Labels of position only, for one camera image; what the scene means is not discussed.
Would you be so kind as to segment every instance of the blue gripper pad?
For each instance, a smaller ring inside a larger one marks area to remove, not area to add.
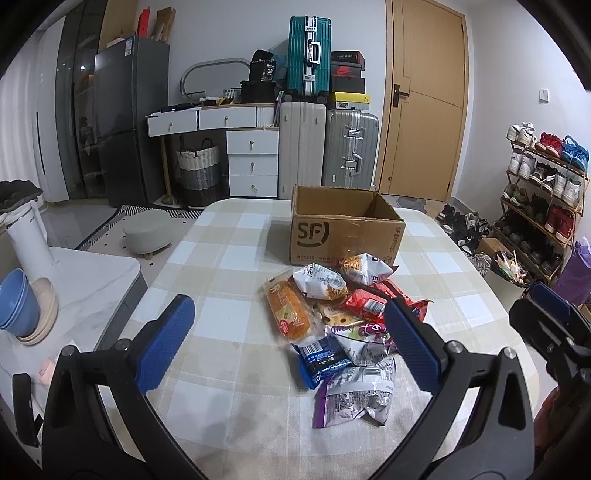
[[[413,321],[391,300],[384,309],[384,322],[418,387],[435,395],[439,391],[441,363],[421,337]]]
[[[157,320],[162,324],[137,361],[135,384],[142,395],[158,388],[194,320],[195,303],[185,295],[177,295]]]

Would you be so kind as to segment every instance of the round stool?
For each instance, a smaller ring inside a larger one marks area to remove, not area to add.
[[[170,215],[164,210],[137,213],[123,225],[127,246],[132,252],[150,260],[154,252],[170,246],[170,223]]]

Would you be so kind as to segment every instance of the wall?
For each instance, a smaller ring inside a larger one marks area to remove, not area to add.
[[[475,91],[456,197],[493,220],[502,213],[499,197],[507,184],[509,125],[531,121],[538,136],[543,131],[561,138],[570,134],[589,148],[591,93],[583,89],[550,36],[517,1],[494,0],[468,11],[474,33]],[[538,100],[542,88],[550,90],[548,104]],[[589,235],[590,227],[588,213],[577,237]]]
[[[381,121],[386,75],[384,0],[362,4],[358,0],[139,0],[136,18],[150,7],[151,32],[156,10],[168,6],[177,10],[168,39],[171,104],[182,101],[178,83],[192,64],[230,57],[250,60],[256,49],[276,47],[288,38],[291,16],[316,15],[332,21],[332,50],[363,53],[370,111]]]

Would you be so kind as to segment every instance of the suitcase handle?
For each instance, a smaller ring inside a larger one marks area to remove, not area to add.
[[[314,55],[312,55],[313,54],[313,51],[314,51],[314,48],[312,47],[313,45],[316,45],[316,48],[317,48],[317,51],[318,51],[318,55],[317,55],[317,57],[316,57],[315,60],[313,60],[314,59]],[[309,51],[308,51],[308,60],[310,61],[310,63],[320,64],[320,54],[321,53],[322,53],[322,47],[320,46],[320,42],[319,41],[311,41],[310,42],[310,48],[309,48]]]

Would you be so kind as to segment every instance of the marble countertop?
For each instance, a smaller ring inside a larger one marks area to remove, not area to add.
[[[59,301],[55,325],[36,345],[21,344],[0,331],[0,395],[12,409],[12,375],[31,376],[31,391],[44,409],[48,389],[37,372],[46,358],[56,359],[74,343],[81,352],[94,350],[115,313],[140,275],[135,258],[51,247],[58,261],[52,284]]]

